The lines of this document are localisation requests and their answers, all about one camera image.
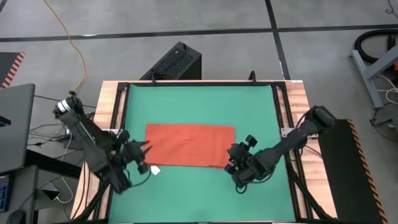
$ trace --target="yellow cable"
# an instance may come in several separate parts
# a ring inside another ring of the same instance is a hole
[[[82,81],[85,79],[86,77],[86,62],[85,59],[83,58],[83,55],[81,54],[80,50],[73,44],[69,32],[67,30],[67,28],[65,27],[65,25],[63,25],[63,22],[61,21],[61,19],[59,18],[59,16],[57,15],[57,13],[51,8],[51,6],[49,5],[49,3],[47,2],[47,0],[43,0],[44,3],[47,5],[47,7],[49,7],[49,9],[52,11],[52,13],[55,15],[55,17],[58,19],[59,23],[61,23],[64,31],[67,33],[68,36],[68,40],[70,42],[70,45],[72,45],[72,47],[79,53],[81,61],[83,62],[83,75],[80,78],[79,83],[77,83],[76,87],[73,89],[74,92],[76,92],[76,90],[79,88],[80,84],[82,83]]]

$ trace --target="wooden table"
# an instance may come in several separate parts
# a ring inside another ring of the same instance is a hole
[[[266,82],[275,82],[280,80],[264,80]],[[99,99],[98,99],[98,104],[96,108],[96,113],[94,117],[94,122],[100,127],[100,128],[109,128],[111,125],[111,118],[112,118],[112,113],[113,113],[113,108],[114,108],[114,103],[115,103],[115,97],[116,97],[116,92],[117,92],[117,86],[119,82],[129,82],[129,83],[149,83],[151,81],[104,81],[102,84],[101,88],[101,93],[99,94]],[[158,82],[251,82],[250,80],[247,81],[242,81],[242,80],[213,80],[213,81],[208,81],[208,80],[179,80],[179,81],[174,81],[174,80],[169,80],[169,81],[158,81]],[[307,101],[307,96],[305,94],[305,89],[304,89],[304,84],[302,81],[285,81],[285,85],[287,88],[287,95],[289,98],[289,103],[290,103],[290,110],[292,113],[293,121],[296,123],[300,117],[310,109]],[[282,100],[282,97],[280,97],[280,108],[282,110],[282,118],[285,124],[285,127],[288,127],[288,122],[287,122],[287,113],[285,110],[284,102]],[[121,116],[122,116],[122,110],[123,110],[123,104],[124,102],[124,95],[121,95],[120,99],[120,104],[118,108],[118,117],[116,119],[116,127],[119,127],[120,121],[121,121]],[[314,148],[320,153],[320,148],[318,145],[317,140],[309,140],[307,143],[308,146]],[[329,183],[328,183],[328,178],[326,176],[326,171],[325,167],[323,165],[323,160],[319,156],[317,156],[315,153],[311,151],[304,150],[303,155],[301,157],[302,164],[303,164],[303,169],[304,169],[304,174],[305,174],[305,180],[307,182],[307,188],[311,192],[311,194],[314,196],[314,198],[317,200],[317,202],[323,207],[323,209],[331,216],[336,217],[336,210],[335,210],[335,205],[333,203],[333,199],[331,196],[330,188],[329,188]],[[90,187],[87,187],[88,183],[88,168],[85,166],[86,170],[86,186],[84,187],[85,190],[83,192],[83,169],[82,169],[82,175],[80,175],[80,180],[79,180],[79,185],[76,191],[76,197],[75,197],[75,202],[73,204],[73,210],[72,214],[76,212],[78,209],[80,199],[82,194],[84,195],[82,203],[80,208],[77,211],[76,217],[84,210],[84,205],[86,204],[86,195],[87,195],[87,200],[89,203],[91,199],[94,197],[95,193],[98,190],[98,185],[99,185],[99,179],[95,177],[95,175],[91,174],[90,175]],[[300,190],[296,187],[297,191],[297,196],[298,196],[298,201],[299,201],[299,207],[300,207],[300,213],[302,217],[307,217],[307,214],[305,213],[305,205],[304,205],[304,200],[303,196],[300,192]],[[106,208],[107,208],[107,202],[108,202],[108,197],[109,197],[109,189],[105,192],[103,195],[103,201],[101,203],[101,208],[99,211],[99,218],[105,218],[106,216]]]

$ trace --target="black frame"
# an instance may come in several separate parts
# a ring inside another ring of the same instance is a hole
[[[242,81],[242,82],[229,82],[229,81],[201,82],[201,81],[199,81],[199,82],[195,82],[197,80],[192,80],[191,82],[178,82],[178,81],[177,82],[156,82],[154,80],[152,82],[119,82],[118,87],[117,87],[116,96],[115,96],[115,103],[114,103],[114,108],[113,108],[113,113],[112,113],[112,118],[111,118],[111,125],[109,128],[111,128],[111,129],[117,128],[116,127],[116,118],[118,116],[121,92],[126,91],[126,96],[124,97],[124,106],[123,106],[123,111],[122,111],[122,120],[121,120],[121,125],[120,125],[120,129],[124,129],[125,117],[126,117],[126,113],[127,113],[127,102],[129,99],[129,90],[130,90],[129,87],[131,85],[135,85],[135,86],[269,86],[270,85],[272,88],[272,96],[274,99],[275,113],[277,115],[277,122],[279,125],[279,129],[284,127],[284,121],[282,118],[282,112],[281,112],[280,104],[279,104],[279,96],[277,93],[278,88],[282,92],[282,99],[284,101],[284,106],[286,109],[287,121],[288,121],[289,127],[294,128],[294,122],[293,122],[293,117],[292,117],[292,113],[290,110],[290,104],[289,104],[289,99],[288,99],[288,95],[287,95],[287,89],[286,89],[285,82],[284,81],[271,81],[271,82],[261,81],[261,82],[258,82],[256,80],[256,74],[254,72],[251,73],[249,79],[252,81],[251,82],[247,82],[247,81]],[[300,177],[301,180],[305,180],[303,164],[302,164],[302,161],[299,156],[299,151],[295,150],[294,154],[295,154],[295,157],[298,158],[295,161],[296,165],[297,165],[298,176]],[[284,156],[284,159],[285,159],[286,164],[291,162],[291,160],[286,155]],[[295,219],[296,219],[296,221],[299,221],[299,220],[302,220],[303,218],[301,217],[299,199],[297,196],[295,183],[292,178],[293,173],[289,172],[288,168],[287,168],[287,175],[288,175],[288,180],[289,180],[290,195],[292,198],[292,206],[293,206],[293,210],[295,213]],[[110,201],[112,199],[112,196],[113,196],[113,191],[111,189],[109,192],[108,205],[106,207],[105,219],[108,219],[108,217],[109,217],[110,208],[111,208]],[[307,218],[309,220],[312,220],[313,214],[312,214],[311,206],[306,198],[303,198],[303,199],[305,202],[305,211],[307,214]],[[93,219],[99,218],[101,201],[102,201],[102,199],[100,200],[100,202],[97,204],[97,206],[95,208]]]

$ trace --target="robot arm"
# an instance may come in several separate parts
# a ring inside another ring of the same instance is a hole
[[[124,174],[128,163],[135,161],[140,174],[149,170],[144,162],[149,149],[141,149],[147,142],[129,142],[130,135],[127,131],[118,137],[114,133],[102,131],[85,116],[79,98],[69,96],[55,106],[53,113],[83,147],[89,170],[99,179],[108,181],[116,193],[121,194],[132,186]]]
[[[270,178],[276,164],[286,152],[304,147],[308,136],[326,131],[336,121],[336,118],[323,106],[314,106],[304,114],[303,118],[305,118],[304,122],[291,131],[286,138],[274,147],[262,149],[254,155],[249,152],[249,149],[254,147],[257,141],[250,135],[246,138],[248,144],[241,142],[232,145],[228,150],[230,163],[224,169],[232,175],[238,188],[245,187],[254,179]]]

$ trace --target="white tag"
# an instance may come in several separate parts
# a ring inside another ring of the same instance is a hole
[[[157,166],[151,166],[150,171],[154,174],[157,175],[160,172],[160,169]]]

